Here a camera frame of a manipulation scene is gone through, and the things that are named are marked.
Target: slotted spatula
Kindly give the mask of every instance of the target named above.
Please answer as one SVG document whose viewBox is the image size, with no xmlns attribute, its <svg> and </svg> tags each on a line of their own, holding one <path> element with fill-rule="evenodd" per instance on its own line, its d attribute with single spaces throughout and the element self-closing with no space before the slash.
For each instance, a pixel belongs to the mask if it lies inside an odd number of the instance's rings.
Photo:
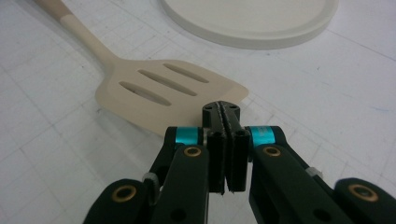
<svg viewBox="0 0 396 224">
<path fill-rule="evenodd" d="M 238 104 L 248 89 L 192 63 L 132 61 L 113 54 L 60 0 L 35 0 L 99 59 L 106 77 L 96 91 L 104 108 L 164 136 L 169 126 L 200 126 L 204 105 Z"/>
</svg>

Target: plate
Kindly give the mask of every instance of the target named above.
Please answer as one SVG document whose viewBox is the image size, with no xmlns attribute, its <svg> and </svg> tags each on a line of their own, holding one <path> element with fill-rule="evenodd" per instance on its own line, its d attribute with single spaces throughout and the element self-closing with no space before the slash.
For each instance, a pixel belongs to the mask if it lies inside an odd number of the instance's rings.
<svg viewBox="0 0 396 224">
<path fill-rule="evenodd" d="M 308 41 L 329 24 L 338 0 L 160 0 L 188 32 L 241 49 L 281 49 Z"/>
</svg>

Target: spatula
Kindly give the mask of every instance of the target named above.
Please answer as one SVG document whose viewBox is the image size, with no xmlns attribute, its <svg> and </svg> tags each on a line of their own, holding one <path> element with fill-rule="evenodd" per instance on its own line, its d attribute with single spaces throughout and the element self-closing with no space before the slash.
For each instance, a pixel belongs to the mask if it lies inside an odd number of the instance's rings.
<svg viewBox="0 0 396 224">
<path fill-rule="evenodd" d="M 35 0 L 99 59 L 106 73 L 96 101 L 133 124 L 164 136 L 169 126 L 200 126 L 201 110 L 222 100 L 238 104 L 248 89 L 192 63 L 132 61 L 112 53 L 61 0 Z"/>
</svg>

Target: spatula head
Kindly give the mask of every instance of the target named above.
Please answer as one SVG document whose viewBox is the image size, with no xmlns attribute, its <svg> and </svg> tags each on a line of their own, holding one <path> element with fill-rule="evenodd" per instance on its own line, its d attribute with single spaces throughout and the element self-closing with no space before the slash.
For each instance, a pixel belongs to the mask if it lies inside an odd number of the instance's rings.
<svg viewBox="0 0 396 224">
<path fill-rule="evenodd" d="M 169 126 L 201 126 L 206 104 L 238 104 L 248 95 L 242 85 L 192 63 L 119 60 L 114 67 L 96 91 L 97 102 L 161 136 Z"/>
</svg>

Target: spatula handle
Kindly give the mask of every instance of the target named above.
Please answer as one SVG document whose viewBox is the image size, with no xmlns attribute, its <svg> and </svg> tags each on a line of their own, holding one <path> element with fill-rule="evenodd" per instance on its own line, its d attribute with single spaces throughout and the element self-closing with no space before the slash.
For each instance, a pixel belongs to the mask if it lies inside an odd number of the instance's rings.
<svg viewBox="0 0 396 224">
<path fill-rule="evenodd" d="M 35 0 L 35 2 L 87 46 L 107 72 L 113 69 L 114 59 L 117 56 L 102 44 L 61 0 Z"/>
</svg>

